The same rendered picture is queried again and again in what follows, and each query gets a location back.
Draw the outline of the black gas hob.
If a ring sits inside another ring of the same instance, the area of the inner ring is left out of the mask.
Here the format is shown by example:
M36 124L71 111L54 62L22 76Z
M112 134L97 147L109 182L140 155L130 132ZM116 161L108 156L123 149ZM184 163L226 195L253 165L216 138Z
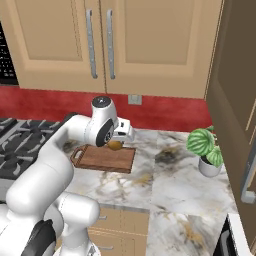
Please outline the black gas hob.
M67 120L12 119L0 137L0 205L55 200L69 185L73 167L63 152L69 139Z

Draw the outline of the beige drawer front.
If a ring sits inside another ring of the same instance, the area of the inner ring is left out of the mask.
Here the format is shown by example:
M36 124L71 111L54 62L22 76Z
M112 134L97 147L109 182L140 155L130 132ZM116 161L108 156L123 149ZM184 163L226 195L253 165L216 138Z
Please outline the beige drawer front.
M92 242L98 246L114 246L113 250L100 250L101 256L146 256L147 235L90 228Z
M107 216L107 219L98 219L97 222L93 225L93 228L141 235L148 234L148 212L102 208L100 210L100 216Z

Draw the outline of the brown wooden cutting board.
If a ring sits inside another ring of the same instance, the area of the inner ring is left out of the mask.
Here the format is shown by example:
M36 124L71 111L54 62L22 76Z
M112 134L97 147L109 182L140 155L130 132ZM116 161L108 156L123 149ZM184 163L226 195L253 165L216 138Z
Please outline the brown wooden cutting board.
M135 148L113 151L108 146L84 145L77 147L70 160L76 168L98 171L130 173L135 157Z

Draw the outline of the green plant in white pot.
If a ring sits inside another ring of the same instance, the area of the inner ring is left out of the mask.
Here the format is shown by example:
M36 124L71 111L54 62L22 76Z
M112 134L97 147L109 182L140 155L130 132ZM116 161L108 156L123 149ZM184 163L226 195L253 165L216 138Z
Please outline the green plant in white pot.
M220 173L224 160L213 126L193 130L186 149L199 157L198 169L203 176L213 178Z

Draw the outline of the beige cupboard door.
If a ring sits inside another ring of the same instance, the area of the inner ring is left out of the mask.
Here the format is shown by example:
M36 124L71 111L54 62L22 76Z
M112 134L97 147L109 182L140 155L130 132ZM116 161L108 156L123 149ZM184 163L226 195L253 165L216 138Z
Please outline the beige cupboard door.
M97 79L86 9L92 9ZM0 22L22 89L106 91L99 0L0 0Z
M202 99L223 0L100 0L109 93ZM112 9L115 79L106 13Z

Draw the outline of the grey wall socket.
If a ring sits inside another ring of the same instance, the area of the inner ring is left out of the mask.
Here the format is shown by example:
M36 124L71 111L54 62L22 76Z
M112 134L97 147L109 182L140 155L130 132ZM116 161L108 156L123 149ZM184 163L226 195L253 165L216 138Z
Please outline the grey wall socket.
M128 103L130 105L141 105L142 104L142 96L141 95L129 95Z

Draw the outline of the brown potato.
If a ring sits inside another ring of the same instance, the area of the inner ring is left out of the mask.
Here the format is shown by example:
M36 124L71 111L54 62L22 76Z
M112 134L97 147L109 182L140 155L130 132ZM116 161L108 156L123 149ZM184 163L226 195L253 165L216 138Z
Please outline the brown potato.
M123 148L123 143L120 141L111 140L108 142L108 147L113 151L117 151Z

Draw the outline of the black and white appliance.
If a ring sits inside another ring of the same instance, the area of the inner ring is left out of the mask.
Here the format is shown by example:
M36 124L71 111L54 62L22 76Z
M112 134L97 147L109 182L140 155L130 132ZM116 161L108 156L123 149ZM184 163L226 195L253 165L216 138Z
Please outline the black and white appliance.
M254 256L238 214L227 214L212 256Z

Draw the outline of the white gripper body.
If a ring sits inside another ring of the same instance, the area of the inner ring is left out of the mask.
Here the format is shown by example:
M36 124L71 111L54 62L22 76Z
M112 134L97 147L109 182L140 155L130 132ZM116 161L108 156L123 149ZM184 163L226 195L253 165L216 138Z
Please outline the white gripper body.
M134 129L132 126L118 127L114 131L114 139L121 142L132 142L135 138Z

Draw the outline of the black microwave oven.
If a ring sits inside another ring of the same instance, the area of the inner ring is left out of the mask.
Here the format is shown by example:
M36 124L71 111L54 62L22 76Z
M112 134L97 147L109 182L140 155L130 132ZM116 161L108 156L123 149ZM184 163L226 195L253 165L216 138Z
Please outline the black microwave oven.
M4 35L2 24L0 23L0 84L18 84L15 68L11 59L7 41Z

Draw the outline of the brown tall fridge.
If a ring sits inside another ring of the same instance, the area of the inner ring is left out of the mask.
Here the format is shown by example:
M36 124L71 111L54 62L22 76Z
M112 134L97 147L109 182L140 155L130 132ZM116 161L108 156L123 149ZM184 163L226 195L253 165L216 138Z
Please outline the brown tall fridge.
M256 0L223 0L206 101L250 251L256 256L256 203L241 201L256 138ZM256 171L250 190L256 192Z

